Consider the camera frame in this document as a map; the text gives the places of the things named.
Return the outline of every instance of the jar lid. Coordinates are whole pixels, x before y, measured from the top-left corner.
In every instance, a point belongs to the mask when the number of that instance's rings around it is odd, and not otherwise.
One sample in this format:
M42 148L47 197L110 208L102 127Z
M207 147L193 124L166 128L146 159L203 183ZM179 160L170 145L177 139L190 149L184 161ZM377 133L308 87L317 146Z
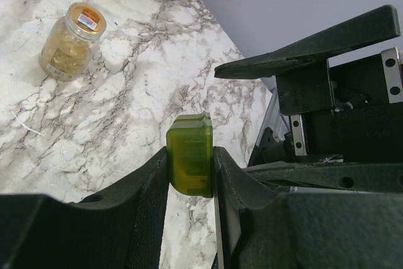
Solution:
M84 39L97 39L106 30L104 16L85 3L73 3L65 17L70 30Z

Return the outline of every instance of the marble table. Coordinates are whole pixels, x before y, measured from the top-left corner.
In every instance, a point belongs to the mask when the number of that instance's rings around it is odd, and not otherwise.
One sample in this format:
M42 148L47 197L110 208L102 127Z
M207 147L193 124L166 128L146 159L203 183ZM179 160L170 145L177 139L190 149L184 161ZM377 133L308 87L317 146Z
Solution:
M108 29L63 83L37 56L74 2L96 6ZM271 95L261 81L214 78L242 56L200 0L0 0L0 20L1 193L78 202L143 165L176 116L203 110L214 144L246 164ZM160 268L210 269L215 243L213 200L170 188Z

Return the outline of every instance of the green object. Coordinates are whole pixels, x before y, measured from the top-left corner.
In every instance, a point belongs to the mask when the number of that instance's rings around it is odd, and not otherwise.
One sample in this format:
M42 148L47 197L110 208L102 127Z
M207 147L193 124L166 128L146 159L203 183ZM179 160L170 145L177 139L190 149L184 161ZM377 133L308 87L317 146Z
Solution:
M213 127L210 114L180 115L166 134L168 175L184 195L213 197Z

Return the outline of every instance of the plastic jar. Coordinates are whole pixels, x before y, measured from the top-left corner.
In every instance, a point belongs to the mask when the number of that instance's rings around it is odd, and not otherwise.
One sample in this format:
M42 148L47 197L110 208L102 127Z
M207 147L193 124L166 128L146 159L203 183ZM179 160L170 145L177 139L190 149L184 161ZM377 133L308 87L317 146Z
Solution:
M98 50L105 30L105 18L98 10L72 4L53 26L39 56L40 67L52 78L74 80Z

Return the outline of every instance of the silver metal plate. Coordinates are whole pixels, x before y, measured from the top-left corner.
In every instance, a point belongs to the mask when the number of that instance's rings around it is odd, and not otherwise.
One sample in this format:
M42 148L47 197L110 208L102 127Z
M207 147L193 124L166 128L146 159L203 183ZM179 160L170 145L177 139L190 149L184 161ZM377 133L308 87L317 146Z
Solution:
M302 115L292 115L290 116L292 137L294 140L294 148L296 156L307 156L307 142L305 136L305 125Z
M400 72L400 58L397 48L384 50L382 57L383 73L388 90L389 103L403 101L402 74Z

